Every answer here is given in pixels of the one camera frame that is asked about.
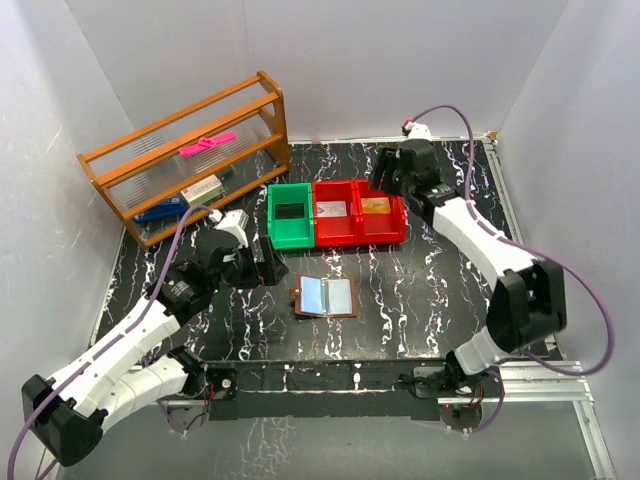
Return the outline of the gold card with magnetic stripe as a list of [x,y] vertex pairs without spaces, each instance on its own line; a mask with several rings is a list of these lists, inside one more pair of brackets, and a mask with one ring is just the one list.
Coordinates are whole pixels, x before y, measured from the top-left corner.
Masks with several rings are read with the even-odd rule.
[[361,208],[364,215],[388,215],[391,213],[391,204],[388,197],[362,198]]

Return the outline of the brown leather card holder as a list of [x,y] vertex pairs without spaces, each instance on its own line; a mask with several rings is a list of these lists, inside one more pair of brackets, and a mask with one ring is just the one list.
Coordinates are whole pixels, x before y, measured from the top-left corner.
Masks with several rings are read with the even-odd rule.
[[290,289],[290,297],[294,302],[294,310],[297,315],[318,317],[318,318],[350,318],[357,316],[357,301],[355,283],[351,279],[323,279],[324,287],[324,315],[309,315],[302,314],[299,308],[299,293],[300,293],[300,277],[296,279],[296,284]]

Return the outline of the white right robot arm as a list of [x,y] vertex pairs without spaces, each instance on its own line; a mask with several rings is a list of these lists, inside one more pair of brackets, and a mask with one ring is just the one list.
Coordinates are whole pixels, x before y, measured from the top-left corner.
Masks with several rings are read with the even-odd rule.
[[455,187],[443,182],[431,141],[409,139],[381,149],[369,184],[404,198],[412,213],[472,262],[492,291],[484,327],[450,351],[441,370],[401,376],[408,389],[469,396],[511,353],[566,327],[563,269],[509,244]]

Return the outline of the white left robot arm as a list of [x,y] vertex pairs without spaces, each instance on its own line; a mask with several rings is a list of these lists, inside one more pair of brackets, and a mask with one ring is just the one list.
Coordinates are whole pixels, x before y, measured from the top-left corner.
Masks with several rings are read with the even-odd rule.
[[191,257],[164,268],[129,314],[77,360],[23,384],[22,430],[69,467],[83,460],[108,429],[146,404],[177,394],[197,398],[207,376],[201,361],[183,347],[139,371],[132,368],[207,310],[221,288],[274,286],[287,272],[266,235],[248,241],[240,227],[206,232]]

